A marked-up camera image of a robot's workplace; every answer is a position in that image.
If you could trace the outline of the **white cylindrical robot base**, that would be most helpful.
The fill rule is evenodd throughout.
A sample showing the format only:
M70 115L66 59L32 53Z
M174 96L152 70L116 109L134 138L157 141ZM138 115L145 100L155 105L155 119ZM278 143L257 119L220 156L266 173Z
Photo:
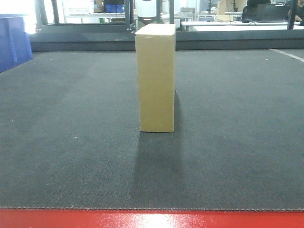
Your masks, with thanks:
M137 18L144 25L161 22L160 0L135 0Z

